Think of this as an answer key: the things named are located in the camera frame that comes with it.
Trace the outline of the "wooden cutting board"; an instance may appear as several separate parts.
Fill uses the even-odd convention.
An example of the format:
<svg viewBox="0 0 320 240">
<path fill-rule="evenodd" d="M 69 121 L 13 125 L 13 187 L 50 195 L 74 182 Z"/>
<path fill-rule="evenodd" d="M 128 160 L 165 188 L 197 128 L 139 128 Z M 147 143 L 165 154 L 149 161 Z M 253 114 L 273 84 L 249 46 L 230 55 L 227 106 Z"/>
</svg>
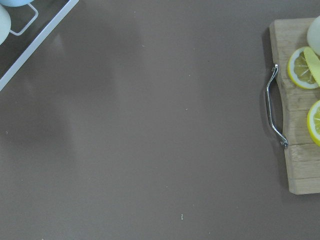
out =
<svg viewBox="0 0 320 240">
<path fill-rule="evenodd" d="M 320 99 L 320 90 L 303 89 L 288 75 L 288 63 L 295 50 L 307 46 L 307 31 L 313 18 L 277 19 L 269 26 L 272 60 L 277 66 L 283 123 L 287 139 L 284 148 L 289 191 L 296 195 L 320 192 L 320 147 L 310 137 L 307 115 Z"/>
</svg>

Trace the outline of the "lemon slice near bun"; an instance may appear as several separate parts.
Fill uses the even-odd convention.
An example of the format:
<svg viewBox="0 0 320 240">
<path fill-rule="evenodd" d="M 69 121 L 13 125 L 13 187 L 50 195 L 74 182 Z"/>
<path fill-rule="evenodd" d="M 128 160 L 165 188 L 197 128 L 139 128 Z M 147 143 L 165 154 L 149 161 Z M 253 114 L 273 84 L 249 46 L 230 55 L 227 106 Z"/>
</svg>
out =
<svg viewBox="0 0 320 240">
<path fill-rule="evenodd" d="M 302 89 L 312 90 L 317 89 L 320 86 L 317 85 L 307 66 L 304 56 L 304 48 L 306 47 L 307 46 L 297 49 L 291 55 L 287 64 L 287 73 L 289 78 L 295 85 Z"/>
</svg>

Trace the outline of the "stacked lemon slice top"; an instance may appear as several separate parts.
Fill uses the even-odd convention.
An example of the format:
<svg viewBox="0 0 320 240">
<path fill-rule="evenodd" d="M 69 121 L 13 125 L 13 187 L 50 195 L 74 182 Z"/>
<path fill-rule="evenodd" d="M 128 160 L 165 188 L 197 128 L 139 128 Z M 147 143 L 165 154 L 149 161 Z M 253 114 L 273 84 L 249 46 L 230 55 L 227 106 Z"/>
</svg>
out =
<svg viewBox="0 0 320 240">
<path fill-rule="evenodd" d="M 316 145 L 320 145 L 320 101 L 315 102 L 307 114 L 307 129 Z"/>
</svg>

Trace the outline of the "yellow plastic knife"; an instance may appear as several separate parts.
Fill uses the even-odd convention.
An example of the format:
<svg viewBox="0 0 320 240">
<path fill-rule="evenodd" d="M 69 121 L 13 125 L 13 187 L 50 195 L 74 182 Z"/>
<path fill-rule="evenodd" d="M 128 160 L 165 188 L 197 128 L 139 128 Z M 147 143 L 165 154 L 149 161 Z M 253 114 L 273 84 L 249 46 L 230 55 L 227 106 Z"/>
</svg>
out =
<svg viewBox="0 0 320 240">
<path fill-rule="evenodd" d="M 308 69 L 317 85 L 320 85 L 320 59 L 316 53 L 310 48 L 305 47 L 303 50 L 304 58 Z"/>
</svg>

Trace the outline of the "pale green cup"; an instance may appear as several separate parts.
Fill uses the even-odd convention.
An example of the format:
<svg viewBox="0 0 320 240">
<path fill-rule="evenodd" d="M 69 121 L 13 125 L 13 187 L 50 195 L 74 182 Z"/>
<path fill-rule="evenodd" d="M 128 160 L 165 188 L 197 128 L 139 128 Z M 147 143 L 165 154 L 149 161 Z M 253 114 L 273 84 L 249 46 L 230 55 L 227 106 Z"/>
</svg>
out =
<svg viewBox="0 0 320 240">
<path fill-rule="evenodd" d="M 8 11 L 0 6 L 0 45 L 7 39 L 11 30 L 11 17 Z"/>
</svg>

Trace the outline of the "light blue cup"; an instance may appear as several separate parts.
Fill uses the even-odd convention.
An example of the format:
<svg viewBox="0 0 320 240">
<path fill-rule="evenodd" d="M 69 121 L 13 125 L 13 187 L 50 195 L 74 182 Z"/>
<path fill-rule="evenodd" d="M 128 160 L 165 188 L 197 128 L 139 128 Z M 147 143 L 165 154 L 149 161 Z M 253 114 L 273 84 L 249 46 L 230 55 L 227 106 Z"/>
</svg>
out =
<svg viewBox="0 0 320 240">
<path fill-rule="evenodd" d="M 21 7 L 33 2 L 33 0 L 0 0 L 0 4 L 6 7 Z"/>
</svg>

